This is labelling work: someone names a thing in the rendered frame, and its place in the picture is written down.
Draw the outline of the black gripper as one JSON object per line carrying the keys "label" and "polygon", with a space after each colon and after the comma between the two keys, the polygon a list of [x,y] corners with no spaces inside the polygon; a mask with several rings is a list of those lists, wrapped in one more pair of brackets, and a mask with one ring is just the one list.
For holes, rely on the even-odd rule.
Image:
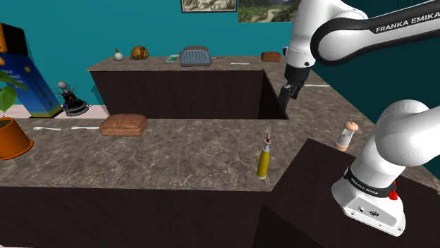
{"label": "black gripper", "polygon": [[282,111],[285,111],[290,99],[297,99],[298,90],[304,86],[306,79],[310,74],[310,67],[296,68],[294,66],[286,64],[284,77],[288,84],[283,86],[279,93],[279,105]]}

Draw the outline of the small brown bread loaf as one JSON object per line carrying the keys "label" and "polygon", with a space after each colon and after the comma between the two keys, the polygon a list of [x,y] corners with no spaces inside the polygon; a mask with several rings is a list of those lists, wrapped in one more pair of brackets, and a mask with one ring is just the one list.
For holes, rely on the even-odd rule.
{"label": "small brown bread loaf", "polygon": [[261,53],[261,61],[263,62],[279,62],[281,54],[275,51],[266,51]]}

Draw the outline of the yellow squeeze bottle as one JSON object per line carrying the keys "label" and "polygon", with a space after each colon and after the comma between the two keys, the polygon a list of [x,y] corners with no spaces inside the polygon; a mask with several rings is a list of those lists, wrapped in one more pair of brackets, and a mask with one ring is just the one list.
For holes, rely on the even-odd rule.
{"label": "yellow squeeze bottle", "polygon": [[267,169],[269,165],[269,152],[270,152],[270,134],[267,135],[267,138],[264,141],[264,147],[262,148],[262,152],[259,156],[259,163],[257,167],[257,177],[261,180],[265,179],[267,176]]}

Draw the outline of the wooden pepper mill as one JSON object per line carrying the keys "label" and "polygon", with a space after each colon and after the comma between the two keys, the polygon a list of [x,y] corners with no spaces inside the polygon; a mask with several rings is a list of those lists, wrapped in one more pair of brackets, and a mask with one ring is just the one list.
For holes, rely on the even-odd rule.
{"label": "wooden pepper mill", "polygon": [[358,130],[358,124],[349,121],[344,124],[344,130],[334,142],[334,148],[339,151],[346,151],[352,140],[353,134]]}

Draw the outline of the grey toaster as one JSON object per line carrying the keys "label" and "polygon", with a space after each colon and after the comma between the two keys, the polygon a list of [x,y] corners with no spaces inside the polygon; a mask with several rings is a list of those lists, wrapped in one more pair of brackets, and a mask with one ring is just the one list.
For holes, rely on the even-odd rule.
{"label": "grey toaster", "polygon": [[205,46],[187,46],[180,52],[182,67],[210,66],[212,58]]}

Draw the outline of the dark robot stand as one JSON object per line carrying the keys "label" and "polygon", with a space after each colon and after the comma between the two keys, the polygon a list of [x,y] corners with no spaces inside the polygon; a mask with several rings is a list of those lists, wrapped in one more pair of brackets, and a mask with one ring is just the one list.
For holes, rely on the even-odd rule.
{"label": "dark robot stand", "polygon": [[397,178],[406,229],[399,237],[347,217],[331,194],[354,156],[308,139],[262,206],[252,248],[440,248],[440,196]]}

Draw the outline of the framed sketch picture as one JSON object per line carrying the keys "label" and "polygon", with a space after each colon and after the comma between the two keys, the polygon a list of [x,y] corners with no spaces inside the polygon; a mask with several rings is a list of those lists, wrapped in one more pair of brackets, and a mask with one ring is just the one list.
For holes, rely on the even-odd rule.
{"label": "framed sketch picture", "polygon": [[183,13],[228,13],[237,8],[237,0],[181,0]]}

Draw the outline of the brown round gourd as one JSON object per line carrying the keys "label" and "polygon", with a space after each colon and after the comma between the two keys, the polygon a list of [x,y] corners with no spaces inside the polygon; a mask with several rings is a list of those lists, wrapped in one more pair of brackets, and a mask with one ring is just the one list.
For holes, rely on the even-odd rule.
{"label": "brown round gourd", "polygon": [[135,46],[130,53],[130,58],[134,60],[145,60],[148,57],[149,57],[149,52],[143,46]]}

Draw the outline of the large brown bread loaf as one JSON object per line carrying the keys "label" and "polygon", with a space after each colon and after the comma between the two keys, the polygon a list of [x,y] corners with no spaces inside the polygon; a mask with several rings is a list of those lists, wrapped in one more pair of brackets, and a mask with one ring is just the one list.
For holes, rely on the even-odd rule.
{"label": "large brown bread loaf", "polygon": [[99,131],[102,136],[140,136],[148,123],[140,114],[114,114],[102,122]]}

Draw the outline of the dark kitchen counter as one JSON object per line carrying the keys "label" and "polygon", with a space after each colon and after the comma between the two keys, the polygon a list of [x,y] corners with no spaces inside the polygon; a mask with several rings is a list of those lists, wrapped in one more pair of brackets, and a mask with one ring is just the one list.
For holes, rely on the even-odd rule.
{"label": "dark kitchen counter", "polygon": [[[0,244],[252,248],[262,206],[304,143],[335,149],[349,121],[358,130],[342,152],[355,157],[373,124],[329,87],[305,88],[285,120],[152,119],[139,137],[71,129],[98,126],[102,117],[21,119],[35,144],[0,161]],[[402,176],[440,196],[440,180],[425,168]]]}

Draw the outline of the black robot figure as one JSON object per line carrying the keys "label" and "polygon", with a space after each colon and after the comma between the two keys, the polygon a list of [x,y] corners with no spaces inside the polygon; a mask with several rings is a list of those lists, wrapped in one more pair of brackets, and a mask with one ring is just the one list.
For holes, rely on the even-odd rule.
{"label": "black robot figure", "polygon": [[64,81],[59,81],[57,86],[61,90],[58,94],[64,98],[62,109],[68,117],[79,116],[89,110],[89,104],[76,97],[75,87],[69,87]]}

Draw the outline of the blue cereal box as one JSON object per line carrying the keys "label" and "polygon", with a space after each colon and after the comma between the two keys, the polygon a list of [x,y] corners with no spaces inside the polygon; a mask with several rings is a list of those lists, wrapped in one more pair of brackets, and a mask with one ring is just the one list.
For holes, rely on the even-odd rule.
{"label": "blue cereal box", "polygon": [[53,118],[62,112],[59,100],[28,56],[0,53],[0,70],[27,87],[17,97],[33,118]]}

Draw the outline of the orange plant pot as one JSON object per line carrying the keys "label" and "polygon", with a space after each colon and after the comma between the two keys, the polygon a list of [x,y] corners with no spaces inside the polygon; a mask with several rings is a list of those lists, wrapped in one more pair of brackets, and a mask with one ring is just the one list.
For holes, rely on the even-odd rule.
{"label": "orange plant pot", "polygon": [[[16,87],[25,91],[28,89],[2,70],[0,82],[8,83],[8,86],[0,88],[0,111],[5,113],[16,102]],[[14,118],[0,117],[0,161],[17,158],[30,151],[33,145],[34,141],[23,132]]]}

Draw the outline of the landscape wall picture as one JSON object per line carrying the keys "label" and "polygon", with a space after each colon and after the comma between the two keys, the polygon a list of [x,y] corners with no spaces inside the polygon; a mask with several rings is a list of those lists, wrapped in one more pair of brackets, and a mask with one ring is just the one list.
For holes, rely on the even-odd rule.
{"label": "landscape wall picture", "polygon": [[301,0],[239,0],[239,23],[291,22]]}

